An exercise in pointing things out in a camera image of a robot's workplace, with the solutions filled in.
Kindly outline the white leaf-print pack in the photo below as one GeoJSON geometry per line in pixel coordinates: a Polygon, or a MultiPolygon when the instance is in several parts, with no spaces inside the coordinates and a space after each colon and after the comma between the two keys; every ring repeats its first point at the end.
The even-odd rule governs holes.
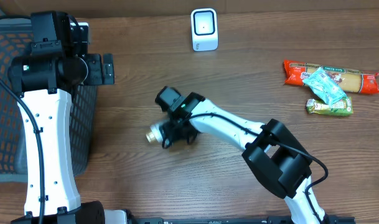
{"type": "Polygon", "coordinates": [[[164,133],[162,127],[165,123],[166,121],[160,121],[150,126],[150,131],[146,133],[146,139],[149,143],[163,142],[164,133]]]}

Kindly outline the teal wet wipes pack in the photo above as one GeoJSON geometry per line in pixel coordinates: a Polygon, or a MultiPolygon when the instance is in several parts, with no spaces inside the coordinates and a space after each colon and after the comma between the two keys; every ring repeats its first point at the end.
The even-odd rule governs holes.
{"type": "Polygon", "coordinates": [[[307,85],[315,95],[329,106],[347,96],[322,67],[319,67],[308,78],[303,79],[303,84],[307,85]]]}

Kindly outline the green snack packet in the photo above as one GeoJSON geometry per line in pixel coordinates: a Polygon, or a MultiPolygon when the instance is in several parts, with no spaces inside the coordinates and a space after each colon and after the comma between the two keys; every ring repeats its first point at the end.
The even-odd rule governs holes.
{"type": "Polygon", "coordinates": [[[328,116],[350,116],[353,114],[352,105],[352,98],[349,96],[342,98],[332,106],[325,104],[322,100],[308,99],[306,110],[308,113],[328,116]]]}

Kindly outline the orange spaghetti packet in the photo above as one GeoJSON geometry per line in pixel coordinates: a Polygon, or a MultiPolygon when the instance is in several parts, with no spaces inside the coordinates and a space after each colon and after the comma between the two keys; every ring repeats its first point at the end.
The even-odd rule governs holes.
{"type": "Polygon", "coordinates": [[[377,83],[379,73],[377,72],[373,73],[351,68],[331,67],[295,60],[284,60],[283,65],[286,72],[285,84],[288,85],[304,86],[303,80],[309,78],[318,68],[322,68],[344,92],[366,95],[379,93],[377,83]]]}

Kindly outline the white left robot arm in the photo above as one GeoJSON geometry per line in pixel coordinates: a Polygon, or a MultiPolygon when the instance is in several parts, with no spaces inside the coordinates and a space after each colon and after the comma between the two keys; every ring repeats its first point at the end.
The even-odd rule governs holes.
{"type": "Polygon", "coordinates": [[[82,203],[70,147],[72,91],[112,85],[111,54],[90,54],[85,23],[58,11],[30,16],[34,41],[28,56],[9,67],[11,93],[24,122],[27,197],[18,223],[105,223],[99,201],[82,203]]]}

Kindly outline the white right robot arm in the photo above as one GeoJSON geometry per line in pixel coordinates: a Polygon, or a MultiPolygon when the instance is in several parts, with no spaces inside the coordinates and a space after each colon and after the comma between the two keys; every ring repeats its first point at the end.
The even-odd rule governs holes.
{"type": "Polygon", "coordinates": [[[254,122],[229,113],[196,93],[182,96],[175,90],[156,96],[155,102],[169,116],[161,128],[162,146],[180,138],[191,141],[198,133],[216,136],[242,151],[242,158],[258,182],[283,199],[293,223],[328,223],[312,187],[327,178],[311,178],[311,163],[326,166],[310,155],[285,125],[275,119],[254,122]]]}

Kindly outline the white barcode scanner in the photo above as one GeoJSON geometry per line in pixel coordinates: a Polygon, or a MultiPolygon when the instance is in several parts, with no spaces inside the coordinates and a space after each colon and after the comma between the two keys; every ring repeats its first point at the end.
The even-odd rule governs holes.
{"type": "Polygon", "coordinates": [[[195,52],[216,50],[218,47],[217,13],[212,8],[195,9],[190,15],[192,48],[195,52]]]}

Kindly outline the black front rail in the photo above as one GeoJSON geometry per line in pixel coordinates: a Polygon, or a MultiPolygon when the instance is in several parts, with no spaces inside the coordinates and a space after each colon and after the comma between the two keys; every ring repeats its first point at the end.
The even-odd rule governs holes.
{"type": "Polygon", "coordinates": [[[163,219],[161,217],[136,218],[128,210],[105,210],[105,223],[122,224],[293,224],[290,216],[267,218],[204,218],[163,219]]]}

